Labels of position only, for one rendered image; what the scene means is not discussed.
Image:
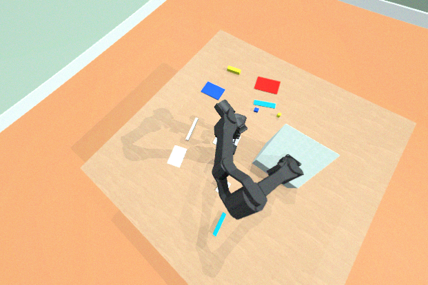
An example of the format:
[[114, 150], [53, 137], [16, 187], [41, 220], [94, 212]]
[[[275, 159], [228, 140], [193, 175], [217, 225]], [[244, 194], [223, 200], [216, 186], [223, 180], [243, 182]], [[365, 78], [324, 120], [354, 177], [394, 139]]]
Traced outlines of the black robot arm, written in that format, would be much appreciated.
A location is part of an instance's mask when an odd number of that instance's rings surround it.
[[[214, 106], [221, 119], [214, 126], [217, 138], [216, 152], [212, 175], [217, 183], [218, 194], [229, 214], [239, 220], [248, 215], [261, 211], [267, 202], [267, 195], [280, 184], [290, 182], [302, 175], [302, 165], [289, 154], [283, 156], [277, 165], [268, 169], [268, 177], [259, 182], [241, 170], [233, 163], [233, 135], [242, 134], [248, 128], [242, 117], [223, 100]], [[242, 184], [240, 189], [230, 193], [227, 177], [231, 176]]]

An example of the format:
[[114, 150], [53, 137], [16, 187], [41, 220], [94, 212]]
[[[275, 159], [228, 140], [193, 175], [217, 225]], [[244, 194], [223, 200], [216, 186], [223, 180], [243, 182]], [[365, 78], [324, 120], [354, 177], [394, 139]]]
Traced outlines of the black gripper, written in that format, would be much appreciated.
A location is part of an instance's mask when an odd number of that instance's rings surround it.
[[[243, 120], [244, 120], [244, 123], [245, 123], [245, 121], [247, 119], [246, 116], [241, 115], [241, 114], [236, 114], [236, 115], [242, 117]], [[236, 139], [239, 139], [239, 138], [240, 138], [240, 134], [239, 133], [233, 135], [233, 139], [234, 139], [234, 141], [233, 141], [233, 155], [235, 154], [235, 151], [236, 151], [236, 148], [237, 148], [237, 146], [235, 145]]]

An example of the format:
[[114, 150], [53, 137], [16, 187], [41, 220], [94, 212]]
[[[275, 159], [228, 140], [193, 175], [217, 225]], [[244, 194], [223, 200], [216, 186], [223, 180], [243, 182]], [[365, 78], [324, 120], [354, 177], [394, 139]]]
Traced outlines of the red flat rectangular plate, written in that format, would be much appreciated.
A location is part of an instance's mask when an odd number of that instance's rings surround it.
[[277, 94], [279, 84], [281, 84], [281, 82], [258, 77], [254, 89]]

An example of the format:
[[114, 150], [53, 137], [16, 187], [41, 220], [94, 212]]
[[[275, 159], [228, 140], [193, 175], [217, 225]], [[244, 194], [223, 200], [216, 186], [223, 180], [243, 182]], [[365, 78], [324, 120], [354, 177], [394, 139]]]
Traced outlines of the cyan flat bar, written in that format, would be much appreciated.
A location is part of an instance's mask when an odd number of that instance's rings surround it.
[[215, 230], [213, 232], [213, 235], [215, 235], [215, 236], [217, 235], [217, 233], [218, 233], [218, 231], [219, 231], [219, 229], [220, 229], [220, 227], [221, 227], [221, 225], [223, 223], [223, 220], [224, 220], [225, 216], [226, 216], [226, 213], [222, 212], [222, 215], [221, 215], [221, 217], [220, 217], [220, 219], [218, 221], [218, 224], [216, 225], [216, 228], [215, 228]]
[[275, 103], [268, 103], [268, 102], [264, 102], [264, 101], [257, 101], [254, 100], [254, 105], [258, 105], [258, 106], [262, 106], [262, 107], [269, 107], [269, 108], [273, 108], [275, 109]]

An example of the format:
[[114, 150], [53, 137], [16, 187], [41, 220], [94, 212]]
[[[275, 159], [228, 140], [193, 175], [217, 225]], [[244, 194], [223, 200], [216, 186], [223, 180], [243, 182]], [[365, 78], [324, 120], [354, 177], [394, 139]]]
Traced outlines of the small yellow block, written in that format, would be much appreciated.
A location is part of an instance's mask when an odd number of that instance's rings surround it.
[[230, 67], [230, 66], [228, 66], [227, 71], [228, 71], [228, 72], [231, 72], [231, 73], [233, 73], [233, 74], [237, 74], [237, 75], [239, 75], [239, 74], [241, 73], [241, 71], [240, 71], [240, 70], [238, 70], [238, 69], [236, 69], [236, 68], [233, 68], [233, 67]]

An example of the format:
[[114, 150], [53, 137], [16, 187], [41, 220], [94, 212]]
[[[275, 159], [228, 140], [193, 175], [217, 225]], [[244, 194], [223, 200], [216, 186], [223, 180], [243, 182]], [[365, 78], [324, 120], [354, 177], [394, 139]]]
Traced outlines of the blue flat plate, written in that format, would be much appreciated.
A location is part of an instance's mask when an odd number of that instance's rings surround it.
[[215, 98], [216, 100], [219, 100], [219, 98], [222, 96], [225, 89], [214, 85], [210, 82], [207, 82], [205, 87], [201, 90], [202, 93], [207, 94], [208, 96], [211, 96], [212, 98]]

